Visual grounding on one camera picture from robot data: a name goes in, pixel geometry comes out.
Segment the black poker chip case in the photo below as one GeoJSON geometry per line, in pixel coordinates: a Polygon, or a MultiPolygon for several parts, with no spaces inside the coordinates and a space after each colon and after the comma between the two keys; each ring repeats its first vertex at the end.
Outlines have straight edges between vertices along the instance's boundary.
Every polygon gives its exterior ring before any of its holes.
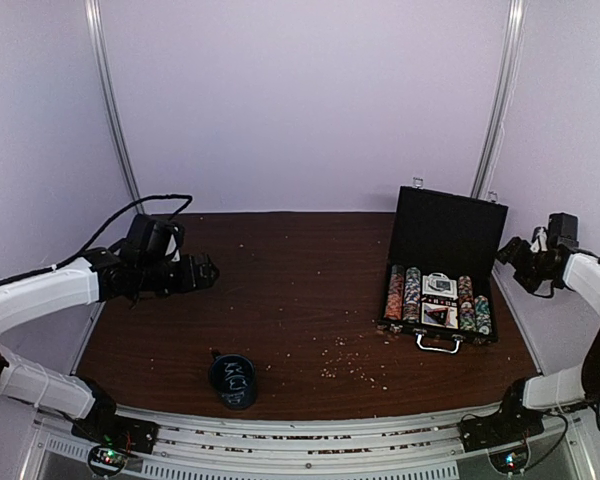
{"type": "Polygon", "coordinates": [[[497,342],[490,276],[507,213],[507,206],[497,202],[401,187],[386,261],[380,328],[412,335],[418,341],[450,341],[453,353],[463,344],[497,342]],[[415,323],[384,317],[389,274],[396,264],[405,272],[409,267],[421,272],[420,312],[415,323]],[[422,294],[423,277],[432,273],[442,273],[457,283],[461,276],[471,278],[474,299],[479,295],[488,298],[493,327],[490,335],[459,328],[458,286],[455,300],[422,294]]]}

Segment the white card deck box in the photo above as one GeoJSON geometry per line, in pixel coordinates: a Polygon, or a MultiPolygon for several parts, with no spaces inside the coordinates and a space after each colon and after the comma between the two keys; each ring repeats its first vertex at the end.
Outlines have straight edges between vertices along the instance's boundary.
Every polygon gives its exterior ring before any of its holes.
{"type": "Polygon", "coordinates": [[[422,294],[455,300],[457,298],[457,281],[442,276],[424,276],[422,294]]]}

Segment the clear acrylic dealer button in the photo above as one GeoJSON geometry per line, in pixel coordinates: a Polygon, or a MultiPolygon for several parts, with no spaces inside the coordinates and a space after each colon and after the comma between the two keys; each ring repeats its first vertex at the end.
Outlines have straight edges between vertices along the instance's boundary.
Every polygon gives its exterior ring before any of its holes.
{"type": "Polygon", "coordinates": [[[427,278],[427,288],[429,291],[452,293],[453,282],[442,273],[432,273],[427,278]]]}

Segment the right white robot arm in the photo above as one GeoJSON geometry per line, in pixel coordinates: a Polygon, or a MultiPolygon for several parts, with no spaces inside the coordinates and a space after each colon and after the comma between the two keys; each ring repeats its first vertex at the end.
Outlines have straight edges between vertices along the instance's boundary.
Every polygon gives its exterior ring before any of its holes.
{"type": "Polygon", "coordinates": [[[492,430],[515,440],[531,420],[548,413],[590,408],[600,426],[600,255],[581,246],[579,220],[552,213],[531,239],[513,237],[497,254],[523,291],[546,301],[529,310],[529,333],[538,333],[535,354],[543,365],[506,392],[492,430]]]}

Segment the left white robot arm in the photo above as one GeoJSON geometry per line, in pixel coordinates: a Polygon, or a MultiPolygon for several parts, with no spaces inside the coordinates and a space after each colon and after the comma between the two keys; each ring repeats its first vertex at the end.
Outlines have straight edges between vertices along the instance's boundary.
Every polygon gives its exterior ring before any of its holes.
{"type": "MultiPolygon", "coordinates": [[[[212,287],[218,268],[206,254],[182,253],[184,238],[178,222],[138,214],[126,236],[108,248],[87,247],[64,262],[0,280],[0,336],[77,306],[212,287]]],[[[43,367],[1,344],[0,395],[56,410],[103,444],[124,433],[115,401],[95,382],[43,367]]]]}

